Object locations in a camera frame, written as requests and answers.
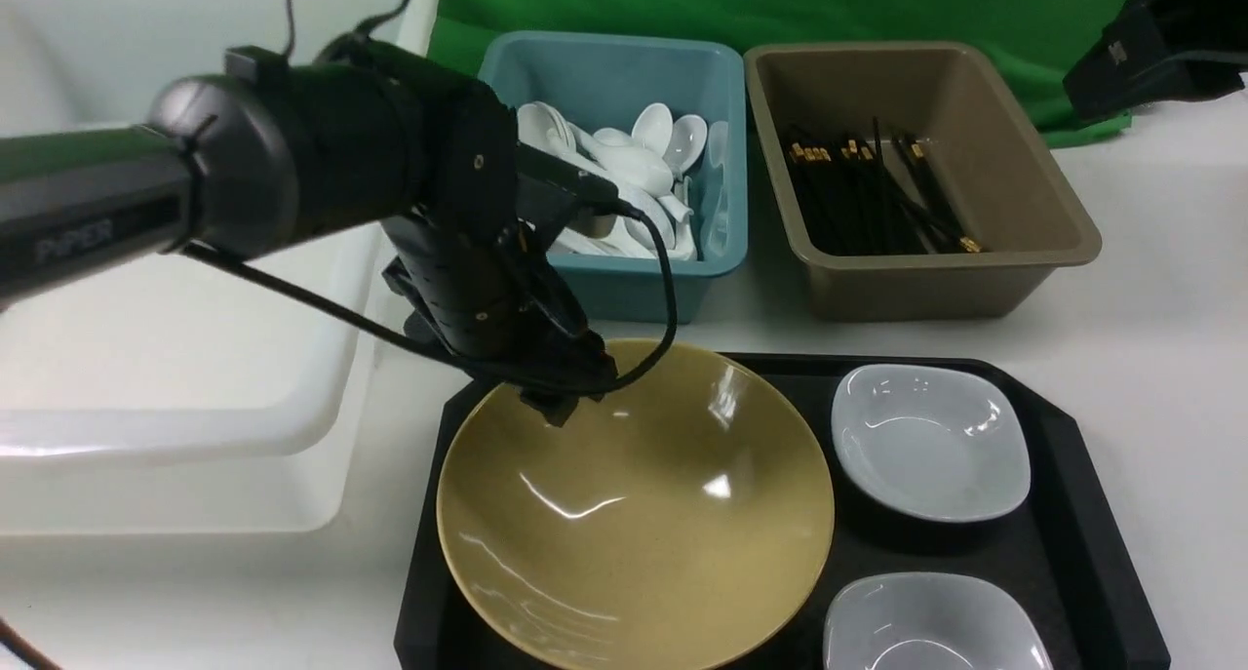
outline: white table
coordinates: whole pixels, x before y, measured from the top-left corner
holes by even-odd
[[[771,208],[683,341],[990,359],[1078,418],[1176,669],[1248,666],[1243,96],[1058,160],[1104,235],[1001,322],[820,324]],[[392,327],[406,316],[386,303]],[[609,324],[609,336],[658,333]],[[302,535],[0,540],[0,613],[71,669],[391,669],[448,368],[379,351],[342,513]],[[5,668],[0,659],[0,668]]]

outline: blue plastic bin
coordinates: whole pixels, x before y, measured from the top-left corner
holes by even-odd
[[[691,322],[711,281],[745,261],[745,66],[740,55],[714,42],[515,31],[490,44],[479,77],[505,105],[545,101],[589,132],[599,127],[626,132],[653,101],[670,106],[676,116],[699,114],[713,124],[713,142],[691,171],[689,201],[701,260],[671,265],[679,322]],[[714,127],[715,122],[726,126]],[[658,261],[552,253],[550,262],[593,319],[663,322],[666,316]]]

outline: black tray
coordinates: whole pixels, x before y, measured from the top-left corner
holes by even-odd
[[[824,670],[824,616],[834,595],[860,578],[906,570],[973,575],[1006,590],[1031,616],[1057,670],[1168,669],[1166,643],[1073,418],[992,364],[971,359],[729,356],[779,387],[815,430],[832,474],[836,530],[824,574],[797,616],[725,670]],[[955,368],[998,386],[1027,438],[1032,490],[1026,504],[988,524],[950,527],[891,513],[857,490],[834,455],[829,415],[841,378],[869,363]],[[456,430],[489,389],[474,382],[443,412],[394,639],[406,670],[552,668],[477,616],[438,543],[434,504],[442,462]]]

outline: green backdrop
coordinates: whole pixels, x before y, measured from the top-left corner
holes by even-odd
[[[759,44],[938,39],[988,54],[1050,145],[1111,136],[1127,116],[1080,129],[1062,75],[1123,0],[442,0],[431,56],[475,74],[503,31],[549,29]]]

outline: brown plastic bin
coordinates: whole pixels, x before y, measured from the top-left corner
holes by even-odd
[[[1101,253],[1099,231],[1022,106],[967,45],[773,45],[746,52],[745,76],[789,245],[807,266],[821,318],[1003,316],[1055,267]],[[967,235],[990,252],[835,257],[811,243],[778,131],[870,132],[872,116],[924,141]]]

